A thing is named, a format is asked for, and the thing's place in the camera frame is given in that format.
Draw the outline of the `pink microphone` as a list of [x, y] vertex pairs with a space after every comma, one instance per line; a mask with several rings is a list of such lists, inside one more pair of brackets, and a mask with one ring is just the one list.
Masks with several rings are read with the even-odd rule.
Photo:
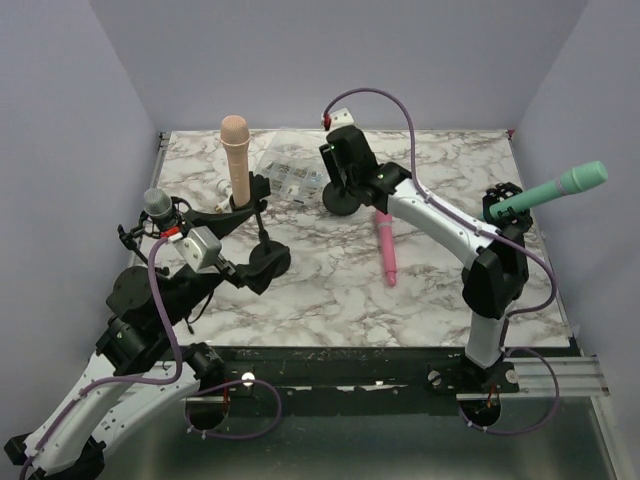
[[395, 287], [397, 284], [397, 266], [392, 231], [392, 216], [377, 211], [375, 214], [375, 223], [378, 230], [379, 247], [387, 285]]

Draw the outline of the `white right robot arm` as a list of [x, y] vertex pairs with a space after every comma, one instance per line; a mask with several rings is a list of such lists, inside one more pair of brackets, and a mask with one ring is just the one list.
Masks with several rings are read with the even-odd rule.
[[471, 329], [465, 346], [469, 361], [461, 365], [460, 379], [471, 391], [485, 390], [496, 380], [507, 310], [529, 278], [523, 233], [477, 220], [424, 189], [404, 167], [378, 163], [354, 125], [331, 131], [320, 153], [337, 194], [357, 207], [371, 206], [409, 223], [462, 263], [462, 297], [471, 310]]

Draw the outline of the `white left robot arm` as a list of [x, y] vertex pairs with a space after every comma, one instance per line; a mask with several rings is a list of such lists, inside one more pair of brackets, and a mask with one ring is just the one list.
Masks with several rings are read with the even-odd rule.
[[113, 315], [65, 399], [37, 430], [7, 441], [20, 478], [94, 479], [107, 451], [150, 415], [191, 393], [229, 389], [217, 352], [179, 345], [174, 327], [224, 282], [263, 293], [288, 269], [290, 251], [261, 229], [248, 264], [221, 255], [221, 239], [259, 219], [265, 201], [224, 214], [180, 211], [182, 203], [147, 206], [135, 227], [118, 230], [143, 263], [116, 279], [107, 299]]

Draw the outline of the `black desk mic stand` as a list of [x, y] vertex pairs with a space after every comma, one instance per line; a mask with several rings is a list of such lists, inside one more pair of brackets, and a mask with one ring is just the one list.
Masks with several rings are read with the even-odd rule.
[[322, 203], [329, 213], [339, 217], [353, 215], [363, 205], [360, 199], [334, 183], [324, 187]]
[[269, 254], [280, 253], [281, 260], [275, 268], [276, 278], [284, 275], [291, 266], [291, 254], [287, 246], [270, 238], [263, 220], [262, 214], [268, 206], [267, 198], [271, 195], [270, 182], [260, 174], [255, 175], [249, 172], [250, 202], [243, 206], [237, 206], [233, 196], [229, 197], [231, 210], [250, 211], [255, 217], [258, 225], [259, 243], [254, 247], [249, 255], [249, 262], [256, 263], [258, 260], [265, 260]]

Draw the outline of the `beige microphone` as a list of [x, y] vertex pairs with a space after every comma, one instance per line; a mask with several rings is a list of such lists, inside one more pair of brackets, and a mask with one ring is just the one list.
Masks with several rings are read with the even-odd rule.
[[238, 208], [244, 207], [251, 199], [248, 167], [250, 131], [247, 121], [239, 115], [224, 117], [220, 126], [220, 141], [226, 152], [233, 202]]

